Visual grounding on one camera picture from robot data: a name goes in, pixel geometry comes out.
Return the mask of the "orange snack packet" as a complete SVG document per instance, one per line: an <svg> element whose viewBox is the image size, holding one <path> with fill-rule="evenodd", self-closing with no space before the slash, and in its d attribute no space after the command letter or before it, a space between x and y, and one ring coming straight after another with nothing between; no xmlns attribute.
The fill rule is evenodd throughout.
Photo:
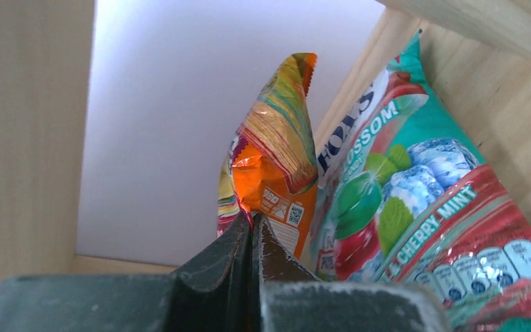
<svg viewBox="0 0 531 332"><path fill-rule="evenodd" d="M316 61L314 53L282 61L236 130L218 185L218 235L239 213L263 214L284 248L301 257L319 178L306 104Z"/></svg>

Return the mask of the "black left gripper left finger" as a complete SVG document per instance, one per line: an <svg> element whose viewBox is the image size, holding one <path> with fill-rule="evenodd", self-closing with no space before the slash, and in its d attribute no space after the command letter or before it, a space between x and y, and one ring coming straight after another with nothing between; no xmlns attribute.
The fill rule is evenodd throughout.
<svg viewBox="0 0 531 332"><path fill-rule="evenodd" d="M167 274L12 277L0 284L0 331L240 331L250 244L240 214Z"/></svg>

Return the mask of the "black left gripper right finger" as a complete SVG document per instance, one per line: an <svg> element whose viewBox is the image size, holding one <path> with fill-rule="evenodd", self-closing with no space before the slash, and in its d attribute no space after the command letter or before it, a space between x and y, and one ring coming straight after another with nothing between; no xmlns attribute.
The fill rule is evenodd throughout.
<svg viewBox="0 0 531 332"><path fill-rule="evenodd" d="M253 216L254 331L450 331L442 304L415 284L323 282Z"/></svg>

